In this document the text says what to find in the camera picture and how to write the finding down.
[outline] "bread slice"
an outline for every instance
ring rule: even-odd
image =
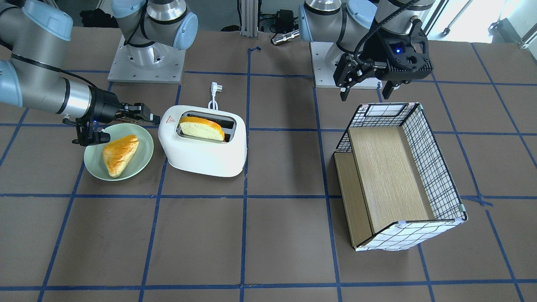
[[[224,131],[222,127],[208,119],[197,117],[183,117],[179,120],[179,125],[184,134],[197,138],[224,141]]]
[[[139,143],[138,136],[129,134],[104,146],[103,161],[112,178],[118,178],[125,171]]]

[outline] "white cable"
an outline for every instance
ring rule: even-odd
[[[209,102],[207,108],[218,110],[218,103],[215,100],[217,92],[222,92],[222,85],[218,85],[216,82],[211,83],[211,95],[213,99]]]

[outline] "light blue joint cover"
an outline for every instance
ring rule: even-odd
[[[173,47],[182,50],[188,49],[192,43],[194,43],[197,33],[198,16],[196,16],[196,14],[193,12],[189,12],[186,14],[183,22],[177,30],[177,34],[173,40]]]
[[[10,61],[0,60],[0,103],[23,106],[19,78]]]
[[[306,9],[304,5],[299,5],[299,31],[300,38],[306,42],[313,42],[313,37],[311,36],[311,31],[308,24],[308,16],[306,15]]]
[[[347,2],[349,14],[364,28],[369,29],[375,18],[376,6],[368,0],[349,0]]]
[[[114,0],[112,12],[116,19],[125,18],[139,11],[145,3],[145,0]]]
[[[72,18],[68,14],[37,0],[26,0],[22,11],[44,30],[62,40],[71,41]]]

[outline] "metal mounting plate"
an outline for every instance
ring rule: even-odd
[[[169,55],[164,57],[162,62],[159,63],[159,68],[141,69],[130,62],[127,47],[123,46],[124,41],[125,38],[122,36],[110,68],[110,73],[108,74],[108,81],[122,83],[170,84],[181,82],[186,51],[162,45],[169,48],[170,51]]]

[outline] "blue tape grid line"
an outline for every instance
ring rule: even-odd
[[[250,89],[251,89],[251,68],[252,68],[252,52],[260,51],[261,47],[256,46],[254,48],[248,48],[248,73],[246,75],[246,148],[250,142]],[[244,287],[246,275],[246,220],[248,212],[248,156],[246,156],[246,162],[244,163],[244,197],[242,199],[242,236],[241,236],[241,280],[239,291],[239,302],[244,302]]]
[[[537,284],[537,279],[516,279],[518,284]],[[380,286],[425,286],[431,285],[467,285],[467,284],[513,284],[512,279],[468,279],[444,281],[394,281],[394,282],[342,282],[340,287],[380,287]],[[289,289],[336,287],[336,283],[262,283],[262,284],[188,284],[188,285],[146,285],[145,290],[237,290],[245,289]],[[75,285],[75,286],[0,286],[0,291],[126,291],[141,290],[140,285]]]
[[[256,48],[248,49],[249,51],[257,50]],[[273,75],[273,74],[254,74],[250,72],[250,66],[248,66],[247,73],[221,73],[217,71],[185,71],[187,74],[201,74],[201,75],[237,75],[237,76],[264,76],[264,77],[307,77],[313,78],[313,75]]]
[[[431,284],[431,279],[429,277],[429,271],[427,270],[427,263],[425,262],[425,255],[423,255],[422,244],[418,243],[419,257],[422,259],[423,273],[425,274],[425,280],[427,282],[427,287],[429,288],[429,296],[431,296],[431,302],[436,302],[434,298],[433,287]]]
[[[376,96],[379,97],[379,103],[382,103],[382,95],[380,94],[380,82],[376,84]]]
[[[138,301],[143,301],[144,291],[146,290],[147,275],[149,273],[149,263],[151,262],[151,253],[153,252],[153,242],[155,241],[155,231],[157,229],[157,219],[158,219],[158,210],[160,209],[161,198],[162,198],[162,186],[164,185],[164,177],[166,175],[166,166],[168,165],[168,159],[164,161],[162,165],[161,180],[158,184],[158,193],[157,200],[155,202],[155,214],[153,216],[153,225],[151,226],[151,236],[149,237],[149,244],[147,248],[146,263],[143,269],[142,275],[142,285],[140,288],[140,295]]]
[[[483,69],[485,70],[485,73],[487,74],[487,77],[489,78],[490,83],[492,84],[492,87],[494,88],[494,91],[498,95],[498,98],[499,98],[500,102],[502,103],[502,106],[503,106],[503,108],[505,110],[505,113],[507,113],[507,116],[509,116],[509,119],[511,120],[511,123],[513,124],[514,129],[517,131],[517,133],[518,133],[518,135],[520,137],[520,140],[522,141],[522,144],[524,145],[524,148],[526,148],[526,151],[528,152],[529,157],[532,159],[533,165],[537,168],[537,162],[535,161],[535,158],[533,157],[531,151],[529,150],[528,145],[526,144],[526,141],[524,140],[524,137],[522,135],[520,135],[520,131],[518,130],[517,124],[514,122],[514,119],[511,116],[511,113],[509,112],[509,109],[507,109],[507,105],[505,105],[505,102],[504,102],[502,96],[500,95],[500,92],[498,91],[498,88],[496,87],[496,84],[492,80],[492,77],[490,76],[489,71],[485,67],[485,64],[483,63],[483,60],[481,60],[481,57],[479,56],[479,53],[477,53],[477,49],[475,48],[474,44],[473,43],[470,43],[470,44],[471,44],[471,47],[474,49],[475,55],[477,56],[477,59],[481,63],[481,66],[483,66]]]
[[[0,167],[4,163],[4,160],[5,160],[6,156],[8,155],[9,149],[11,149],[11,146],[13,145],[13,142],[15,141],[15,137],[19,133],[20,127],[23,124],[24,118],[28,114],[28,111],[29,111],[29,109],[26,108],[26,110],[24,111],[23,115],[20,117],[19,123],[17,123],[17,127],[15,128],[15,131],[13,132],[13,135],[11,136],[11,139],[9,140],[8,146],[5,148],[4,154],[2,154],[2,158],[0,158]]]
[[[48,198],[67,198],[71,194],[53,194],[53,193],[0,193],[0,197],[48,197]],[[326,195],[165,195],[161,198],[173,199],[324,199]],[[341,199],[341,195],[328,195],[330,199]],[[537,196],[501,196],[501,195],[483,195],[485,199],[519,199],[519,200],[537,200]],[[156,195],[129,195],[129,194],[75,194],[75,198],[156,198]],[[462,199],[477,199],[475,195],[462,195]]]
[[[477,199],[481,200],[483,197],[481,195],[481,192],[479,191],[479,187],[477,186],[477,181],[475,179],[474,172],[472,171],[470,160],[468,159],[468,156],[466,155],[466,150],[464,146],[462,145],[462,141],[461,141],[461,138],[459,137],[457,127],[455,127],[455,122],[453,121],[453,118],[451,117],[451,113],[449,112],[449,108],[447,107],[446,100],[444,99],[444,95],[442,94],[442,91],[440,90],[440,86],[438,85],[438,82],[436,80],[436,77],[434,76],[434,73],[431,73],[431,76],[433,77],[434,85],[436,86],[438,90],[438,94],[440,95],[440,99],[442,100],[442,104],[444,105],[444,109],[446,110],[447,117],[449,119],[449,122],[451,123],[451,127],[453,128],[453,132],[455,133],[455,137],[457,138],[459,147],[461,148],[462,156],[464,156],[465,158],[466,166],[468,166],[468,170],[470,172],[470,176],[471,176],[472,182],[474,183],[475,191],[477,193]]]
[[[47,287],[48,280],[50,278],[50,273],[52,273],[52,267],[54,266],[54,262],[56,261],[56,256],[60,248],[60,243],[62,241],[63,233],[67,225],[69,214],[71,213],[72,204],[75,200],[75,194],[76,194],[76,191],[78,190],[78,185],[80,184],[80,179],[82,178],[82,172],[84,171],[84,168],[85,168],[85,165],[84,165],[84,162],[82,162],[82,164],[80,165],[80,169],[78,170],[78,176],[76,177],[75,186],[73,187],[73,190],[69,198],[69,203],[67,205],[65,215],[63,216],[62,226],[60,227],[60,232],[58,233],[56,244],[54,245],[54,250],[52,251],[52,256],[50,257],[50,262],[48,263],[48,268],[45,274],[45,279],[43,280],[43,286],[42,286],[43,288]],[[37,302],[41,302],[43,300],[44,294],[45,294],[45,290],[41,289],[39,291]]]
[[[18,123],[0,123],[0,126],[17,127]],[[21,127],[72,127],[66,124],[21,124]],[[142,125],[145,129],[158,129],[158,126]],[[345,129],[315,129],[315,128],[249,128],[250,131],[297,131],[297,132],[345,132]],[[515,132],[459,132],[459,131],[433,131],[434,134],[458,134],[458,135],[502,135],[502,136],[537,136],[537,133]]]
[[[313,101],[315,104],[315,118],[317,122],[317,138],[319,140],[319,151],[321,156],[321,168],[323,171],[323,185],[324,185],[324,194],[325,194],[325,201],[326,201],[326,214],[328,216],[328,230],[330,233],[330,246],[332,248],[332,261],[334,265],[334,277],[336,279],[336,289],[337,289],[337,297],[338,302],[343,301],[343,296],[341,293],[341,286],[339,285],[339,268],[338,268],[338,262],[337,262],[337,252],[336,252],[336,242],[334,240],[334,231],[333,231],[333,224],[332,224],[332,211],[330,209],[330,195],[328,192],[328,179],[326,177],[326,165],[324,162],[324,148],[323,148],[323,136],[321,132],[321,118],[319,114],[319,104],[317,101],[317,90],[315,87],[313,89]]]
[[[500,251],[502,252],[502,256],[505,261],[505,265],[507,265],[507,269],[509,270],[509,275],[511,275],[512,283],[514,284],[514,287],[517,289],[518,297],[520,298],[520,302],[524,302],[524,298],[522,296],[522,292],[520,292],[520,287],[518,286],[518,281],[514,276],[513,269],[511,268],[511,265],[509,263],[509,260],[507,259],[507,254],[505,253],[505,249],[503,248],[502,241],[500,240],[500,237],[498,235],[498,232],[496,231],[496,226],[494,226],[494,222],[492,222],[492,217],[490,216],[489,210],[485,210],[487,213],[487,217],[489,218],[490,227],[492,228],[492,232],[494,233],[494,237],[496,238],[496,241],[498,242],[498,245],[500,247]]]
[[[434,83],[435,80],[412,80],[413,82],[422,82],[422,83]],[[471,85],[492,85],[491,82],[461,82],[461,81],[436,81],[441,84],[471,84]],[[496,83],[495,85],[502,86],[537,86],[534,83]]]

